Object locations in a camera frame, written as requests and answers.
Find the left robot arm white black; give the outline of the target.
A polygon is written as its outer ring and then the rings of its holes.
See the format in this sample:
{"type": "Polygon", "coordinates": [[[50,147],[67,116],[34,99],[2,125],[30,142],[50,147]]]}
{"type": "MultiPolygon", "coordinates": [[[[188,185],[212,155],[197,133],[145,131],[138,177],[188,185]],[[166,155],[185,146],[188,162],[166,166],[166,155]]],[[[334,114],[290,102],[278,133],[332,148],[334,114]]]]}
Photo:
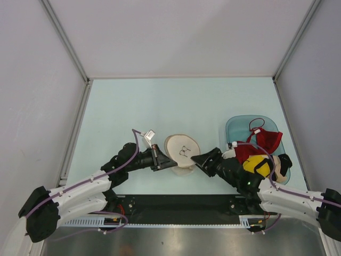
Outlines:
{"type": "Polygon", "coordinates": [[[141,152],[135,143],[127,143],[109,162],[79,183],[54,189],[40,186],[33,190],[18,216],[26,219],[26,235],[32,242],[50,237],[67,221],[93,212],[112,213],[118,197],[113,188],[128,179],[131,171],[153,171],[177,166],[157,144],[141,152]]]}

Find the white mesh laundry bag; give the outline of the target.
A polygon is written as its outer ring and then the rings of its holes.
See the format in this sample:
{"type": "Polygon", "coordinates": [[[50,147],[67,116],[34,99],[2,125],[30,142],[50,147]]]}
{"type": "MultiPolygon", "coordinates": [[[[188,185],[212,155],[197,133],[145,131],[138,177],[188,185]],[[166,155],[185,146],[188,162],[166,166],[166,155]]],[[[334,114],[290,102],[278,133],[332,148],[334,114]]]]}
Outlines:
{"type": "Polygon", "coordinates": [[[177,163],[172,171],[178,176],[186,176],[194,172],[195,163],[192,156],[200,155],[199,144],[186,134],[173,134],[164,142],[166,155],[177,163]]]}

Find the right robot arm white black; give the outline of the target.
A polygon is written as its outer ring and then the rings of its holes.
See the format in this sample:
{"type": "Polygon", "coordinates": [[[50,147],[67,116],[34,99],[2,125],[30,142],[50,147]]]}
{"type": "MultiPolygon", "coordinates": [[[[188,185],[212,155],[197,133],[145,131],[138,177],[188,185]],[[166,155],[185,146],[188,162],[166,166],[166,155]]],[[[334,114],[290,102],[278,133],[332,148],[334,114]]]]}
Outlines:
{"type": "Polygon", "coordinates": [[[308,222],[328,237],[340,240],[340,193],[327,188],[324,192],[287,187],[260,174],[243,169],[236,158],[224,158],[219,148],[192,156],[196,166],[209,177],[218,175],[245,197],[246,209],[252,214],[261,210],[287,215],[308,222]]]}

